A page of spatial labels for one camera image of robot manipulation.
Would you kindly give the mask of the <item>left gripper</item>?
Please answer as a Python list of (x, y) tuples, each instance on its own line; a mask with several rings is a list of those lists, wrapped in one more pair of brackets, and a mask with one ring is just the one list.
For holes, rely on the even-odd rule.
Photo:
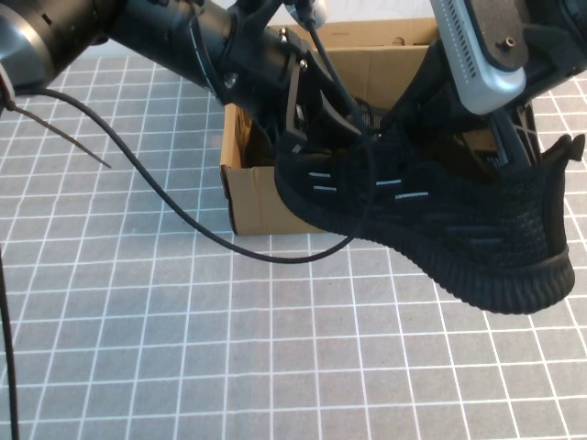
[(342, 115), (342, 90), (308, 42), (289, 28), (268, 27), (274, 8), (215, 12), (215, 95), (237, 105), (281, 152), (306, 138), (360, 137)]

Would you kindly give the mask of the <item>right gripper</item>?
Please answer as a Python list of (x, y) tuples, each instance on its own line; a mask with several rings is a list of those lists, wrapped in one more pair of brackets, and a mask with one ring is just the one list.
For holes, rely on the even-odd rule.
[[(461, 103), (440, 40), (427, 48), (415, 77), (389, 112), (389, 124), (394, 123), (429, 134), (454, 133), (460, 127)], [(489, 125), (501, 167), (526, 168), (538, 163), (538, 134), (532, 104), (519, 105), (509, 115), (494, 111), (489, 115)]]

